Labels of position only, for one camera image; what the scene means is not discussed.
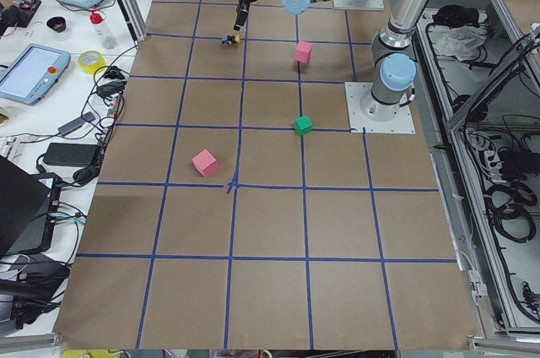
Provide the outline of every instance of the black cup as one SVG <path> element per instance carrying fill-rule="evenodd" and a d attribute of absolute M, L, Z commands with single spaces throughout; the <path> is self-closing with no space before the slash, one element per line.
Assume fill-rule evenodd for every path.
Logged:
<path fill-rule="evenodd" d="M 62 16 L 55 16 L 47 20 L 47 26 L 57 33 L 62 33 L 66 29 L 66 20 Z"/>

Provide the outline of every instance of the small toy car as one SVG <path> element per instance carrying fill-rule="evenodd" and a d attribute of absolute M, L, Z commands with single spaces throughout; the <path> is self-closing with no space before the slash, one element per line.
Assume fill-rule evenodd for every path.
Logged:
<path fill-rule="evenodd" d="M 221 44 L 224 46 L 233 46 L 240 43 L 240 35 L 222 35 Z"/>

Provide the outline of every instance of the yellow tape roll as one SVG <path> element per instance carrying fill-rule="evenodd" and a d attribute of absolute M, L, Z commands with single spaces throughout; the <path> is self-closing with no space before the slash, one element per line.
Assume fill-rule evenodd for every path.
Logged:
<path fill-rule="evenodd" d="M 105 71 L 107 63 L 100 52 L 84 52 L 78 56 L 78 65 L 86 72 L 94 74 L 99 68 L 100 72 Z"/>

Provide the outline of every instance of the black box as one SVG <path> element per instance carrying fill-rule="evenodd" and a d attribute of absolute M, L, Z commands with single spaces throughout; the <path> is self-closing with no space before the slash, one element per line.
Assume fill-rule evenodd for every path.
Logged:
<path fill-rule="evenodd" d="M 43 162 L 47 165 L 85 167 L 95 163 L 99 148 L 96 144 L 50 143 Z"/>

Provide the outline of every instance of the pink cube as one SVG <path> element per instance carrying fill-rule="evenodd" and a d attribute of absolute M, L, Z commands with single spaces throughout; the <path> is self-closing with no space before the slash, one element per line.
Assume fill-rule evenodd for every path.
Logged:
<path fill-rule="evenodd" d="M 294 50 L 294 60 L 307 64 L 310 61 L 311 50 L 313 50 L 312 43 L 308 43 L 307 41 L 299 42 L 296 45 L 296 50 Z"/>
<path fill-rule="evenodd" d="M 204 149 L 199 154 L 195 155 L 192 161 L 195 168 L 197 168 L 197 171 L 205 178 L 211 176 L 218 170 L 218 161 L 207 149 Z"/>

